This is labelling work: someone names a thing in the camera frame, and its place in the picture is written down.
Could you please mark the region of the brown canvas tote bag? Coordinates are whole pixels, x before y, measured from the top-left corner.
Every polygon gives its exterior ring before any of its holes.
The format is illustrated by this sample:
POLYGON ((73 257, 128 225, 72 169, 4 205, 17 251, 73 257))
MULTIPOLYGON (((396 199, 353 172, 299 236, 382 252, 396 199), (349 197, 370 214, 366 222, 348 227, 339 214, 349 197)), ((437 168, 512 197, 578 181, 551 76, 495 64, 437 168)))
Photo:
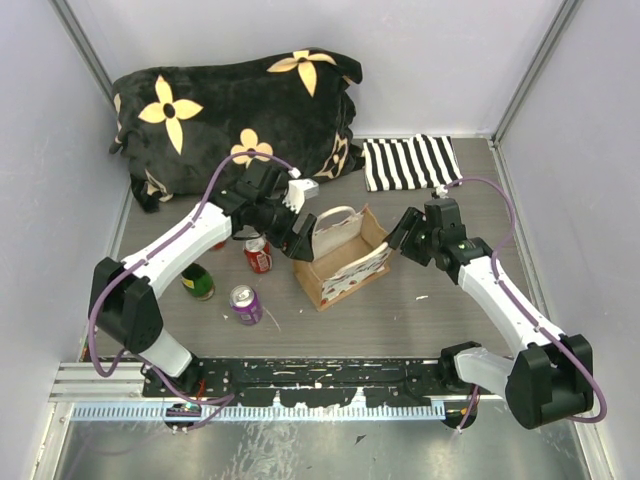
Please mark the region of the brown canvas tote bag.
POLYGON ((311 262, 296 260, 293 273, 319 311, 324 311, 390 271, 388 232, 368 206, 333 207, 317 217, 311 262))

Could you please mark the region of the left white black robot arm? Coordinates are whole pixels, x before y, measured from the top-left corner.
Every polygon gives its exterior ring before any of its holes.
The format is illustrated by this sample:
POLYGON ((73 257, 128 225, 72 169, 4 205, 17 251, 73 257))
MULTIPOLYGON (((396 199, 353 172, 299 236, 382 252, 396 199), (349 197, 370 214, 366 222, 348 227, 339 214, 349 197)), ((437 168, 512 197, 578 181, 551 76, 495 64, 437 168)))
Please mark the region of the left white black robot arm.
POLYGON ((318 192, 318 183, 298 170, 256 161, 232 185, 217 189, 209 184, 194 209, 149 246, 122 261, 101 260, 94 269, 89 304, 91 360, 98 360, 95 334, 102 331, 156 368, 176 395, 194 393, 202 378, 200 361, 165 328, 159 298, 202 254, 245 227, 287 257, 312 261, 317 219, 298 217, 318 192))

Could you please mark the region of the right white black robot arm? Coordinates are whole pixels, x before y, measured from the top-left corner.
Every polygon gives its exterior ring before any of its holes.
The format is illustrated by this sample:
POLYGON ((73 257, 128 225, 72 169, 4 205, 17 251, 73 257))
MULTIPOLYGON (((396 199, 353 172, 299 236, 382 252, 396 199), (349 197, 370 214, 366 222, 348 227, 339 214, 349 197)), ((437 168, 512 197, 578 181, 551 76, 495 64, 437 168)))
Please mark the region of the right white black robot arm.
POLYGON ((438 379, 459 394, 469 386, 504 399, 526 429, 563 419, 582 421, 596 404, 593 350, 580 334, 569 336, 516 288, 481 238, 470 238, 458 203, 436 198, 408 208, 387 236, 405 258, 446 273, 484 311, 511 355, 468 341, 442 349, 438 379))

